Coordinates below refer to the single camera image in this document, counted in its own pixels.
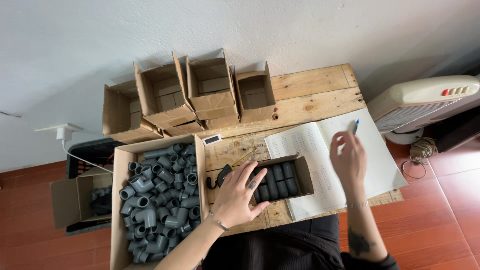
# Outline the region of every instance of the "open cardboard box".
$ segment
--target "open cardboard box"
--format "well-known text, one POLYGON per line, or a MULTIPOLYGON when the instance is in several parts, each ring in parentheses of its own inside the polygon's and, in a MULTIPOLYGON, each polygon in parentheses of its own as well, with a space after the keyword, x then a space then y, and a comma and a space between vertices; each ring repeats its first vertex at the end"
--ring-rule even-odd
POLYGON ((208 127, 208 129, 216 129, 236 125, 240 123, 240 118, 238 115, 230 115, 227 117, 208 119, 204 121, 205 126, 208 127))
POLYGON ((166 129, 171 136, 193 134, 205 130, 199 120, 193 120, 185 124, 166 129))
POLYGON ((267 62, 265 62, 265 71, 235 74, 235 84, 239 97, 241 123, 272 117, 275 97, 267 62))
POLYGON ((124 201, 120 199, 120 190, 126 187, 127 179, 132 176, 128 170, 128 163, 131 161, 140 162, 143 153, 149 150, 166 148, 176 143, 195 143, 195 154, 197 157, 198 188, 200 191, 201 219, 208 215, 208 197, 206 193, 205 176, 205 151, 202 140, 196 135, 181 135, 165 139, 142 142, 138 144, 124 145, 115 148, 113 187, 112 187, 112 237, 110 252, 110 269, 153 269, 158 262, 135 264, 132 263, 133 256, 128 252, 128 240, 125 239, 127 228, 123 223, 120 209, 124 201))
MULTIPOLYGON (((312 178, 310 177, 310 170, 308 169, 307 161, 304 156, 300 157, 300 153, 297 153, 296 155, 277 158, 277 159, 260 161, 257 167, 266 167, 266 166, 270 166, 278 163, 283 163, 285 161, 292 161, 293 163, 292 164, 293 174, 295 176, 295 183, 297 184, 299 193, 295 196, 289 196, 288 198, 270 200, 269 202, 271 203, 280 201, 280 200, 286 200, 286 199, 292 199, 292 198, 301 197, 305 195, 310 195, 314 193, 312 178)), ((250 203, 253 206, 257 205, 257 202, 255 201, 255 198, 253 196, 250 200, 250 203)))
POLYGON ((183 70, 173 52, 172 56, 174 64, 144 71, 133 63, 143 116, 161 129, 197 119, 187 100, 183 70))
POLYGON ((56 229, 80 221, 109 220, 111 214, 94 216, 90 209, 92 190, 112 184, 112 174, 101 168, 91 168, 77 178, 50 182, 53 220, 56 229))
POLYGON ((126 144, 163 138, 161 131, 142 117, 134 80, 105 85, 103 92, 103 135, 126 144))
POLYGON ((187 57, 188 98, 200 120, 238 115, 232 75, 223 58, 190 62, 187 57))

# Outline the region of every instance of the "left hand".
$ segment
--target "left hand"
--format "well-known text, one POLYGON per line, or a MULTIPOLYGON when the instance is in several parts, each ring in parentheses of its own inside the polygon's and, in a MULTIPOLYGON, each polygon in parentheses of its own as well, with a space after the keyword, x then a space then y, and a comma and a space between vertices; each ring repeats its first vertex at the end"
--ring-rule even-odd
POLYGON ((251 164, 245 161, 225 177, 211 212, 214 218, 220 220, 227 228, 252 221, 270 204, 265 201, 252 209, 248 207, 254 190, 267 173, 267 169, 264 168, 249 181, 250 173, 257 165, 256 161, 251 164))

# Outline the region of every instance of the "pen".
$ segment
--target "pen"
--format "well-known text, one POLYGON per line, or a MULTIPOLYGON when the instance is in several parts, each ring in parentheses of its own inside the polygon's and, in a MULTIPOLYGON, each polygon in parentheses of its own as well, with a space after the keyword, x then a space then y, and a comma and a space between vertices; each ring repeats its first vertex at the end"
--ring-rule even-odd
POLYGON ((360 119, 357 120, 357 122, 355 123, 355 127, 353 128, 353 135, 354 136, 357 135, 357 130, 359 128, 359 125, 360 125, 360 119))

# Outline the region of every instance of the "open notebook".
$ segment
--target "open notebook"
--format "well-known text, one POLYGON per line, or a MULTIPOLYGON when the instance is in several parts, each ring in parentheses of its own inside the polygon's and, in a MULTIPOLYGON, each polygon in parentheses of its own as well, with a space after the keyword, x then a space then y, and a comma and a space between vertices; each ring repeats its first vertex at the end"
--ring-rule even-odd
POLYGON ((357 137, 368 155, 364 181, 367 198, 408 185, 366 108, 306 123, 265 138, 271 158, 299 152, 307 161, 315 192, 287 200, 294 221, 345 207, 345 194, 329 157, 330 143, 338 131, 352 131, 357 119, 357 137))

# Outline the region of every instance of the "silver bangle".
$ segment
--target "silver bangle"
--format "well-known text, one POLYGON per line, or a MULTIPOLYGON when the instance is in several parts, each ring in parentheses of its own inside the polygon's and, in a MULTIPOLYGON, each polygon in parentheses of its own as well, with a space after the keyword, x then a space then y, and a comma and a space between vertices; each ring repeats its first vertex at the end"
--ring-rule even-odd
POLYGON ((359 202, 359 203, 346 203, 347 208, 361 208, 368 206, 368 201, 366 202, 359 202))
POLYGON ((228 228, 225 225, 223 225, 223 223, 221 221, 217 221, 217 222, 218 222, 218 224, 220 224, 220 226, 222 226, 222 228, 225 231, 228 231, 228 228))

